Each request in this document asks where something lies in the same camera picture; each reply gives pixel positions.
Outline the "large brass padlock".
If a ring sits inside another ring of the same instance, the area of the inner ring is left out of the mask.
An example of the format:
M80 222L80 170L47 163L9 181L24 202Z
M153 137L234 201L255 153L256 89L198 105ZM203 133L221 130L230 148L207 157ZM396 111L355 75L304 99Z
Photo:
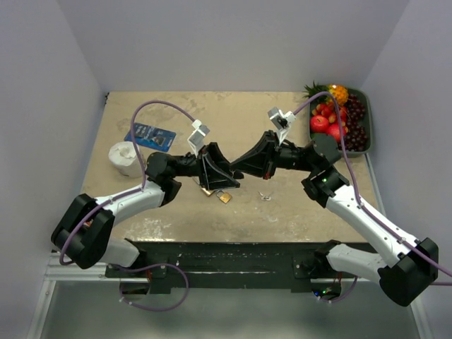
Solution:
M199 189L206 195L206 196L212 196L215 192L208 190L206 188L204 188L203 186L201 186L201 183L198 179L198 177L192 177L192 180L196 183L196 185L199 187Z

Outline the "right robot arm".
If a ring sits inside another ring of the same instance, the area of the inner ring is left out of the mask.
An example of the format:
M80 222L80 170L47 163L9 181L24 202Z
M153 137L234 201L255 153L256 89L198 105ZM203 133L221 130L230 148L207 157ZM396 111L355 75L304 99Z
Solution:
M368 206L357 187L335 168L340 158L332 136L321 134L297 147L267 131L233 161L232 168L262 179L270 179L279 168L308 172L302 180L307 196L347 222L374 249L369 253L329 241L314 261L316 272L325 278L344 272L372 281L390 300L406 307L438 278L439 248L430 238L420 241Z

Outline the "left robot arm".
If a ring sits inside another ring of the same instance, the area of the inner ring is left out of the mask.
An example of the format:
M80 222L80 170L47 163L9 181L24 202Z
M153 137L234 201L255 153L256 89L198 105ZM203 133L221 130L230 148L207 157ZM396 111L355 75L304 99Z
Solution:
M131 277L142 275L146 269L143 252L130 240L113 239L112 229L172 202L182 186L177 177L195 177L204 189L218 191L238 188L244 175L231 168L217 143L203 146L198 155L154 152L147 159L144 185L113 196L75 197L51 235L53 245L62 258L69 257L79 268L107 263L121 266Z

